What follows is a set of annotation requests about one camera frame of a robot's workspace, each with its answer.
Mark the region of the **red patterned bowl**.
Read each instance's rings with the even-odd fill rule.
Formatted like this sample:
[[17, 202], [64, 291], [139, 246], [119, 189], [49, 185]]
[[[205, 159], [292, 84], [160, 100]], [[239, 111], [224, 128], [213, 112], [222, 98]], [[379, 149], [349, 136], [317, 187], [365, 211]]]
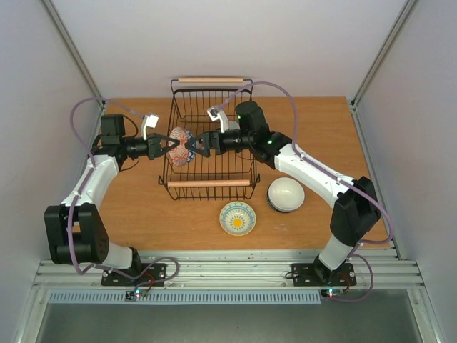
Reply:
[[194, 137], [193, 134], [188, 129], [177, 126], [171, 131], [169, 137], [179, 140], [179, 145], [169, 152], [171, 163], [177, 167], [183, 167], [190, 164], [195, 158], [195, 153], [188, 150], [185, 147], [185, 144], [189, 139]]

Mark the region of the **white bowl with brown diamonds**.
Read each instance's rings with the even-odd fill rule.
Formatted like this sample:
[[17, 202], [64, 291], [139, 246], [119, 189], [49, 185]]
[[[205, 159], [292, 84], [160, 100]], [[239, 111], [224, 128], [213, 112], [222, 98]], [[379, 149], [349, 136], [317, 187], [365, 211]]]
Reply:
[[228, 122], [228, 130], [233, 131], [233, 130], [239, 130], [240, 125], [237, 121], [229, 121]]

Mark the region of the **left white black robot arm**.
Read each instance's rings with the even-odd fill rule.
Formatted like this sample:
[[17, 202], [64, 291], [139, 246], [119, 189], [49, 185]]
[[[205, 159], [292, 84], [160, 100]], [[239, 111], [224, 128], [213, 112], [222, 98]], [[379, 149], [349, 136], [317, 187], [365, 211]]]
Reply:
[[51, 260], [72, 265], [78, 274], [91, 268], [111, 270], [127, 284], [137, 284], [146, 273], [139, 253], [110, 241], [99, 207], [127, 159], [159, 158], [179, 142], [161, 134], [150, 134], [157, 116], [148, 115], [133, 136], [126, 135], [125, 116], [105, 115], [99, 135], [89, 149], [86, 168], [76, 186], [59, 205], [46, 208], [44, 223]]

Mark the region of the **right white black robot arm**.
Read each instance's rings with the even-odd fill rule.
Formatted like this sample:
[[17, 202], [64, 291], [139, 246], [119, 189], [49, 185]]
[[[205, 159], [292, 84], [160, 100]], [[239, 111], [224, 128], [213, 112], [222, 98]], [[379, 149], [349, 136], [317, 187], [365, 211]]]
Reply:
[[232, 129], [223, 110], [211, 107], [208, 116], [219, 121], [216, 131], [205, 131], [185, 147], [201, 156], [211, 152], [248, 150], [259, 162], [293, 177], [319, 195], [332, 208], [331, 237], [315, 258], [313, 270], [321, 284], [339, 277], [341, 267], [358, 243], [381, 218], [373, 182], [339, 174], [299, 149], [292, 139], [272, 131], [262, 108], [245, 101], [235, 108], [238, 128]]

